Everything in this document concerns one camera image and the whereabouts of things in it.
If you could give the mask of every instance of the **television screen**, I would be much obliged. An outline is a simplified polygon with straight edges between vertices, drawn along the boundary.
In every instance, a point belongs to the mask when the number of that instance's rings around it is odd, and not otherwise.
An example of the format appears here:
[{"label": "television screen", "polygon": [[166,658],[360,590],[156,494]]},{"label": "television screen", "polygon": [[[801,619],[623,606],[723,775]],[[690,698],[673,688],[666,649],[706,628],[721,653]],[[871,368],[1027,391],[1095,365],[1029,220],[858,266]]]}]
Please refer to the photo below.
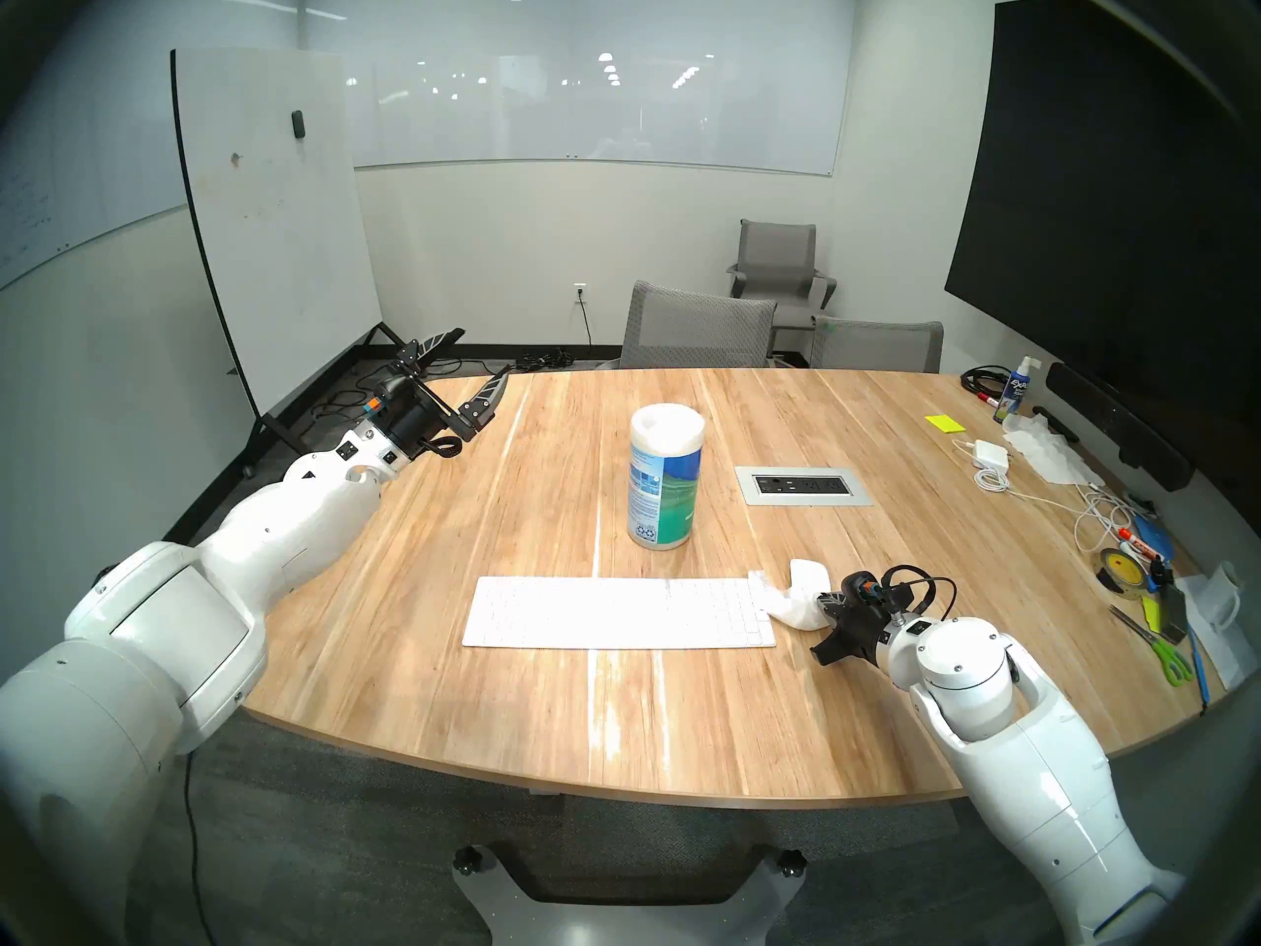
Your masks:
[{"label": "television screen", "polygon": [[946,290],[1126,405],[1261,532],[1261,177],[1212,91],[1090,0],[995,6]]}]

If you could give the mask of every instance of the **red marker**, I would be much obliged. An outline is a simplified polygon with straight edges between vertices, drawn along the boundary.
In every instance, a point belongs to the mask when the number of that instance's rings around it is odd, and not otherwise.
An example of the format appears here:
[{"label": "red marker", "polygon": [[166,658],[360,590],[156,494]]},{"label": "red marker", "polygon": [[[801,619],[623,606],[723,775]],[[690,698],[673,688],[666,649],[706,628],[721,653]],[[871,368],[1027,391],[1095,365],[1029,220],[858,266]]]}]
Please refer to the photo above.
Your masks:
[{"label": "red marker", "polygon": [[1129,528],[1117,528],[1116,534],[1124,539],[1126,542],[1134,546],[1134,551],[1145,555],[1148,559],[1160,559],[1160,552],[1153,549],[1150,545],[1144,542],[1139,536],[1131,532]]}]

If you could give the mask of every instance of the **scissors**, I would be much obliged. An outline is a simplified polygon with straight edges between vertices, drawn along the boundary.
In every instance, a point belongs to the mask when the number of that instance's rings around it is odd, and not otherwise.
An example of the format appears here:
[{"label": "scissors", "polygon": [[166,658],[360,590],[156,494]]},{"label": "scissors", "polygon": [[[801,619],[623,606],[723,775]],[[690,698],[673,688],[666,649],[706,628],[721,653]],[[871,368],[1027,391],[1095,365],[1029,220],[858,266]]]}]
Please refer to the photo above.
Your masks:
[{"label": "scissors", "polygon": [[1166,645],[1159,637],[1156,637],[1151,631],[1145,631],[1132,619],[1125,610],[1117,607],[1108,607],[1112,616],[1121,621],[1126,627],[1134,631],[1139,637],[1151,645],[1151,650],[1156,652],[1156,657],[1160,658],[1160,667],[1164,669],[1165,681],[1168,681],[1174,687],[1190,681],[1194,677],[1194,672],[1190,670],[1190,665],[1183,658],[1178,651]]}]

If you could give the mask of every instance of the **white keyboard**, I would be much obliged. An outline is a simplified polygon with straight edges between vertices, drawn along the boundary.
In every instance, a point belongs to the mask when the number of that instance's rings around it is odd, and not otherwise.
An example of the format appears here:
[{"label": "white keyboard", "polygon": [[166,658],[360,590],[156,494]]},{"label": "white keyboard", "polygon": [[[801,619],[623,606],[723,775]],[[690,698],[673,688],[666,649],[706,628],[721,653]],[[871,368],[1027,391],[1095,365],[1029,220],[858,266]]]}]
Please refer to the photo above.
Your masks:
[{"label": "white keyboard", "polygon": [[482,576],[465,647],[774,647],[748,579]]}]

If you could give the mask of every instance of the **handwriting on whiteboard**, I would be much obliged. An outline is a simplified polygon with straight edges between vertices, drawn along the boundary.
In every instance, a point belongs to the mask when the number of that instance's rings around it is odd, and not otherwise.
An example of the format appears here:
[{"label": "handwriting on whiteboard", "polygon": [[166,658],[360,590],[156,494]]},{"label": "handwriting on whiteboard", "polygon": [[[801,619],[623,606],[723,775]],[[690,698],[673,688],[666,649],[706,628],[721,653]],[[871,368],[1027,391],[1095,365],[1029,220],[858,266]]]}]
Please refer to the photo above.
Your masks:
[{"label": "handwriting on whiteboard", "polygon": [[0,177],[0,271],[14,261],[25,261],[38,245],[40,227],[53,222],[53,197],[49,189],[23,170]]}]

